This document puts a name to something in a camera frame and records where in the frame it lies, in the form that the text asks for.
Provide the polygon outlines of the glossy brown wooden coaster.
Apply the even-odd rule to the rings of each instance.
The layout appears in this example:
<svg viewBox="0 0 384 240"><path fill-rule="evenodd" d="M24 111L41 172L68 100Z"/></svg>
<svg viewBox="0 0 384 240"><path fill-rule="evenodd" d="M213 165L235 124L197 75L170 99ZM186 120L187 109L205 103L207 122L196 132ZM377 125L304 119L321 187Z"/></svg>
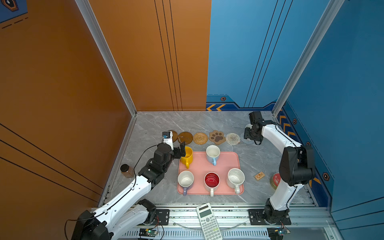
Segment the glossy brown wooden coaster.
<svg viewBox="0 0 384 240"><path fill-rule="evenodd" d="M186 145L189 145L193 141L193 137L190 132L182 132L178 135L178 142L180 144L185 142Z"/></svg>

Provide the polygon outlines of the light blue woven coaster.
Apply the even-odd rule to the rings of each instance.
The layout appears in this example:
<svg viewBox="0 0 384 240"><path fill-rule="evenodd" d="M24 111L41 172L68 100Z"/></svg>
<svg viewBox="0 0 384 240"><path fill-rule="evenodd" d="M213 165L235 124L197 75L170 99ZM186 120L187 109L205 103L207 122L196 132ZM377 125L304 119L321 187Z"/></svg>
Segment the light blue woven coaster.
<svg viewBox="0 0 384 240"><path fill-rule="evenodd" d="M253 140L245 139L244 137L241 137L241 141L245 144L254 144L255 142Z"/></svg>

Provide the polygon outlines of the plain brown wooden coaster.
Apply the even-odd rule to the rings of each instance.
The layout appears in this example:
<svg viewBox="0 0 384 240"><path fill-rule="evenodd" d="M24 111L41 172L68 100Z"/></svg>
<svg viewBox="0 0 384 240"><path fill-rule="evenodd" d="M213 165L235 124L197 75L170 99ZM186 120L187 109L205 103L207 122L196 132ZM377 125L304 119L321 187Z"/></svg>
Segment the plain brown wooden coaster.
<svg viewBox="0 0 384 240"><path fill-rule="evenodd" d="M174 130L171 130L172 132L172 140L173 140L173 143L176 142L178 140L178 133Z"/></svg>

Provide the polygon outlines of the yellow mug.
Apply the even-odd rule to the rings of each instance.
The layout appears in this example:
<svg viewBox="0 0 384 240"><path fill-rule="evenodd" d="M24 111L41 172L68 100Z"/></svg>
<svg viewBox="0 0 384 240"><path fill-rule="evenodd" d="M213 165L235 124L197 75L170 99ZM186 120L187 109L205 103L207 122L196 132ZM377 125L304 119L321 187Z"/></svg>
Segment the yellow mug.
<svg viewBox="0 0 384 240"><path fill-rule="evenodd" d="M190 168L190 165L193 162L193 150L190 147L185 147L186 155L181 157L180 162L186 166L187 169Z"/></svg>

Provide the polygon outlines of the rattan woven round coaster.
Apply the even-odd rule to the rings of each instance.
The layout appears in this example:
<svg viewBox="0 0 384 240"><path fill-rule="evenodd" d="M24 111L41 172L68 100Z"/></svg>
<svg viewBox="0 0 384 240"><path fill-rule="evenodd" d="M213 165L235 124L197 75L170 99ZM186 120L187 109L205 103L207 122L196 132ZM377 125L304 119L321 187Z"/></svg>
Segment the rattan woven round coaster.
<svg viewBox="0 0 384 240"><path fill-rule="evenodd" d="M193 141L197 145L204 145L208 141L208 136L205 133L199 132L194 134Z"/></svg>

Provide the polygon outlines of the multicolour woven round coaster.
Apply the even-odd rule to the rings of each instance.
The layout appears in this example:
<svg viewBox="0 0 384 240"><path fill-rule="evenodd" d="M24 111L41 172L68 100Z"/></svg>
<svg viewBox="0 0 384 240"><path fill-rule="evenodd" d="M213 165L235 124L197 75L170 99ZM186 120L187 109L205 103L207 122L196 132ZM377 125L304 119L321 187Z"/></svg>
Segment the multicolour woven round coaster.
<svg viewBox="0 0 384 240"><path fill-rule="evenodd" d="M241 141L241 138L238 134L235 133L229 133L226 135L226 142L230 144L231 146L238 145Z"/></svg>

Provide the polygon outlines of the white mug purple handle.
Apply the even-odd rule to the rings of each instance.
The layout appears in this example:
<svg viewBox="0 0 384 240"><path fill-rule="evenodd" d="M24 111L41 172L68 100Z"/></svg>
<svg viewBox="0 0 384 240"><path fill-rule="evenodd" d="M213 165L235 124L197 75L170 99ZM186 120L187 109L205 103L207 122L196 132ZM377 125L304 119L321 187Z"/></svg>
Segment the white mug purple handle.
<svg viewBox="0 0 384 240"><path fill-rule="evenodd" d="M190 171L183 171L178 176L178 184L182 187L182 193L183 196L186 196L188 193L188 190L193 186L194 184L194 174Z"/></svg>

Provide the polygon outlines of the white mug blue handle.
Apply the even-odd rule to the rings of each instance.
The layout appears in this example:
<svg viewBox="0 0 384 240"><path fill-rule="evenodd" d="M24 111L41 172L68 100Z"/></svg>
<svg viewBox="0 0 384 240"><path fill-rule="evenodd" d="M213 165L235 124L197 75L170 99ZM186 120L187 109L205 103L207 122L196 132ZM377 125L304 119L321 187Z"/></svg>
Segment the white mug blue handle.
<svg viewBox="0 0 384 240"><path fill-rule="evenodd" d="M218 146L208 146L206 148L206 158L209 163L211 163L213 166L217 165L218 159L220 157L220 148Z"/></svg>

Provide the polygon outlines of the cork paw print coaster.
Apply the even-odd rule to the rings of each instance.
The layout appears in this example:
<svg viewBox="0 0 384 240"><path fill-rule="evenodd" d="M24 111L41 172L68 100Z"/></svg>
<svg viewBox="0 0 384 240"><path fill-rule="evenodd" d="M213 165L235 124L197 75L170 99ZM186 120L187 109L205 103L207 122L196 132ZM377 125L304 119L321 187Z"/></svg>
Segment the cork paw print coaster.
<svg viewBox="0 0 384 240"><path fill-rule="evenodd" d="M209 140L215 145L220 145L226 141L226 137L223 132L214 130L209 133Z"/></svg>

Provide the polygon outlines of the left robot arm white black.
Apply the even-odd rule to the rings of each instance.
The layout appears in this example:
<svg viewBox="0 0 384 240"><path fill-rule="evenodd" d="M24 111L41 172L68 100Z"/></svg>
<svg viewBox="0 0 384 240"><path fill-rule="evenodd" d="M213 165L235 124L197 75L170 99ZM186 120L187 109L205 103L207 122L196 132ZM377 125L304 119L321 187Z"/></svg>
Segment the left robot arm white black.
<svg viewBox="0 0 384 240"><path fill-rule="evenodd" d="M118 240L144 222L151 222L155 205L142 197L165 177L172 161L186 156L186 144L172 148L160 143L136 178L118 195L93 212L84 211L76 220L73 240Z"/></svg>

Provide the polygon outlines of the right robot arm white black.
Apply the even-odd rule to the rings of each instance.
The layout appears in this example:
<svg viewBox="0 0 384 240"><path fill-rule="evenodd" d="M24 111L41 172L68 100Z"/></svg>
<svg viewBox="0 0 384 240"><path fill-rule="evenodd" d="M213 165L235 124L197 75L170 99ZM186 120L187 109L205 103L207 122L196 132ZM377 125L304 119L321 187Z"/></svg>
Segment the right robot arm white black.
<svg viewBox="0 0 384 240"><path fill-rule="evenodd" d="M249 118L244 138L256 144L267 139L282 153L279 166L281 180L275 193L267 199L263 212L267 224L279 224L289 215L289 206L295 195L316 175L314 150L293 140L278 123L264 120L261 112L251 112Z"/></svg>

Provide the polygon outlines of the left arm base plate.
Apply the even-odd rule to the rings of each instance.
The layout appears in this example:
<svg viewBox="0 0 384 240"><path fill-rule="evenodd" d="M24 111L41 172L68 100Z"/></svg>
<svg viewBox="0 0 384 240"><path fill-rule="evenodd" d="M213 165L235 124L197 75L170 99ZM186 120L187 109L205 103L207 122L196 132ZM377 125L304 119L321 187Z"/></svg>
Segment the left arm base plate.
<svg viewBox="0 0 384 240"><path fill-rule="evenodd" d="M154 226L161 224L167 226L169 224L170 210L169 209L156 209L149 212L144 225Z"/></svg>

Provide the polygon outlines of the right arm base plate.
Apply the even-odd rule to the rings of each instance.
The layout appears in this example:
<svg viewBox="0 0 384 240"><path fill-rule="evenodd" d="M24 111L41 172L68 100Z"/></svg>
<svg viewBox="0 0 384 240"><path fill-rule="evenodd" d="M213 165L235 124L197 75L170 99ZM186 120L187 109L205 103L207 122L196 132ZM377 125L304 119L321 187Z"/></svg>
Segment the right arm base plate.
<svg viewBox="0 0 384 240"><path fill-rule="evenodd" d="M290 226L292 224L290 216L286 215L281 218L280 221L276 221L275 223L271 223L265 220L265 211L262 209L249 209L249 220L252 226L256 225L271 225L277 226L283 224L284 226Z"/></svg>

